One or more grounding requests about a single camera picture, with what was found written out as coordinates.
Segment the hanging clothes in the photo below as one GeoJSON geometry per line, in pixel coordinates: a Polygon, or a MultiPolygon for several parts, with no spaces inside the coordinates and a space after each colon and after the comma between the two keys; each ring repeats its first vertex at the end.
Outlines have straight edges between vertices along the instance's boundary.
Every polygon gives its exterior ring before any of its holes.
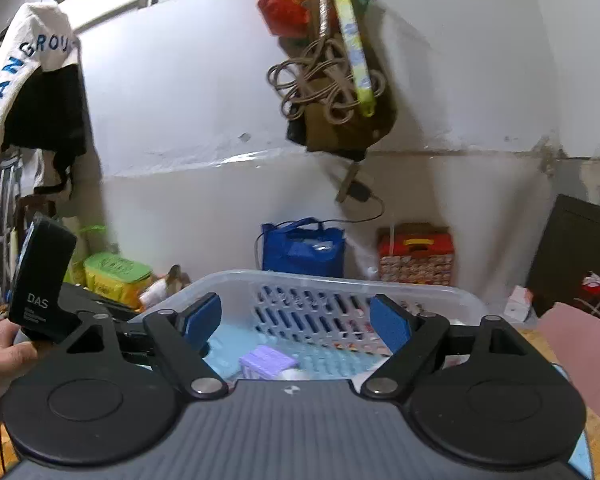
{"type": "Polygon", "coordinates": [[[78,43],[58,4],[23,4],[0,48],[0,153],[10,146],[39,156],[37,194],[67,188],[86,151],[78,43]]]}

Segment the yellow packaging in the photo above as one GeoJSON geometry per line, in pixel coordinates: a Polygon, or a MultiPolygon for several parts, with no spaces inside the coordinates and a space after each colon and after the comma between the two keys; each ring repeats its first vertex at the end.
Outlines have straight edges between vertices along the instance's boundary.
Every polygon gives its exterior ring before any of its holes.
{"type": "Polygon", "coordinates": [[[151,267],[111,253],[89,256],[84,272],[89,290],[137,311],[142,310],[138,296],[153,281],[151,267]]]}

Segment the plastic laundry basket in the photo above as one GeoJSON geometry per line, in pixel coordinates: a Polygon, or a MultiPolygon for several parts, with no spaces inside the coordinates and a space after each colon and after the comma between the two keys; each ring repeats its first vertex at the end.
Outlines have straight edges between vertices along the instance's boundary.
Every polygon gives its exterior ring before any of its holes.
{"type": "Polygon", "coordinates": [[[477,325],[487,308],[473,294],[434,285],[363,282],[228,270],[197,280],[132,319],[164,308],[181,312],[208,292],[222,301],[222,323],[206,361],[225,379],[239,374],[238,358],[269,344],[296,358],[316,378],[349,378],[389,354],[369,323],[369,303],[385,294],[411,312],[429,310],[452,323],[477,325]]]}

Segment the gray textured surface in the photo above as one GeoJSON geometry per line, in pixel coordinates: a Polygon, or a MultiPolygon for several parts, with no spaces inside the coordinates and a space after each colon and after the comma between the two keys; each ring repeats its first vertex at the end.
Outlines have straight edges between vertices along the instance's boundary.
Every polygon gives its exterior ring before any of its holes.
{"type": "Polygon", "coordinates": [[[575,480],[567,466],[494,473],[424,446],[398,408],[356,396],[349,381],[241,381],[229,397],[190,405],[150,452],[89,471],[32,462],[9,480],[575,480]]]}

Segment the hanging bag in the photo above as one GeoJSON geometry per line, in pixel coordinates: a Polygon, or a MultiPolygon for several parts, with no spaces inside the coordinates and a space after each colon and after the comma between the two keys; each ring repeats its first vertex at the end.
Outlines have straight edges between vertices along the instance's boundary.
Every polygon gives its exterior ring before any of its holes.
{"type": "Polygon", "coordinates": [[[308,217],[284,227],[262,225],[262,270],[342,278],[344,231],[308,217]],[[317,229],[302,226],[317,224],[317,229]]]}

